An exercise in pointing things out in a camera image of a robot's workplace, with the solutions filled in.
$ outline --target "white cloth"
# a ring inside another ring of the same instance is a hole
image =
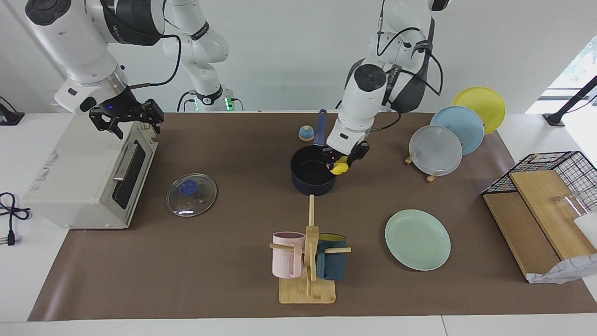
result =
[[[528,273],[528,283],[565,283],[597,274],[597,253],[575,256],[555,265],[546,274]]]

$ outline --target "brown tabletop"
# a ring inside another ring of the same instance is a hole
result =
[[[316,225],[353,248],[336,303],[278,303],[268,248],[272,233],[307,225],[308,197],[294,189],[289,160],[305,145],[299,127],[317,116],[168,114],[130,228],[70,231],[29,320],[596,312],[581,280],[525,281],[480,196],[513,165],[497,133],[432,184],[403,163],[431,117],[405,114],[372,133],[365,159],[316,199]],[[394,118],[380,115],[376,126]],[[193,172],[216,181],[217,201],[176,217],[166,191]],[[388,251],[387,220],[404,209],[427,211],[447,229],[452,250],[439,269],[411,270]]]

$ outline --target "mint green plate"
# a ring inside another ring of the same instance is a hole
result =
[[[443,265],[450,255],[450,237],[432,215],[420,210],[402,210],[386,225],[386,243],[392,255],[418,271]]]

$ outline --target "yellow plate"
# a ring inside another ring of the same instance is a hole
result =
[[[462,90],[452,100],[452,105],[470,108],[483,121],[485,135],[497,130],[506,116],[506,104],[500,94],[484,86],[473,86]]]

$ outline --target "blue mug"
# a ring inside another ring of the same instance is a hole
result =
[[[338,281],[346,275],[346,253],[325,253],[326,249],[345,248],[346,237],[335,233],[322,233],[317,244],[317,277]]]

